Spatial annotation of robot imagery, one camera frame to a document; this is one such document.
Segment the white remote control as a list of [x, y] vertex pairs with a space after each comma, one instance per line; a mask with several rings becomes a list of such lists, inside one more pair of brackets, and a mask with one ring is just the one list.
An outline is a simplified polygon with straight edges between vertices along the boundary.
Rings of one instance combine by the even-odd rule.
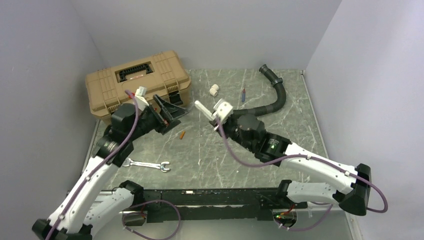
[[207, 109], [199, 100], [194, 102], [194, 106], [209, 120], [213, 121], [215, 118], [213, 117], [212, 112]]

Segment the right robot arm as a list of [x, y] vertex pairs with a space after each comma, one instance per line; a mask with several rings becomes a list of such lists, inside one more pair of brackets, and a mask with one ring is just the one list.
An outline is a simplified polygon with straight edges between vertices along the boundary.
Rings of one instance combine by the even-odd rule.
[[243, 144], [238, 131], [228, 123], [222, 124], [218, 119], [210, 120], [210, 124], [219, 132], [230, 155], [241, 165], [250, 168], [261, 168], [268, 165], [287, 165], [311, 176], [320, 182], [301, 183], [296, 181], [281, 181], [276, 203], [287, 208], [302, 202], [317, 202], [338, 205], [342, 210], [356, 216], [365, 216], [371, 191], [371, 169], [365, 164], [354, 167], [305, 150], [296, 143], [279, 135], [266, 132], [264, 129], [250, 140], [257, 142], [256, 146], [248, 147], [261, 162], [247, 163], [235, 155], [228, 144], [228, 138]]

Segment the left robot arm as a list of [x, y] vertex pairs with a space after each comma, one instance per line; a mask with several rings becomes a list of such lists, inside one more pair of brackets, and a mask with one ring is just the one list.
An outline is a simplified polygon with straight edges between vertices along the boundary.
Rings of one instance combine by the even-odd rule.
[[143, 97], [132, 96], [111, 115], [107, 133], [97, 142], [85, 170], [58, 208], [46, 219], [38, 219], [32, 231], [41, 240], [91, 240], [115, 215], [137, 210], [149, 202], [144, 188], [130, 180], [122, 182], [98, 205], [94, 202], [105, 183], [123, 167], [134, 150], [133, 141], [151, 131], [166, 134], [180, 123], [187, 110], [158, 95], [155, 109]]

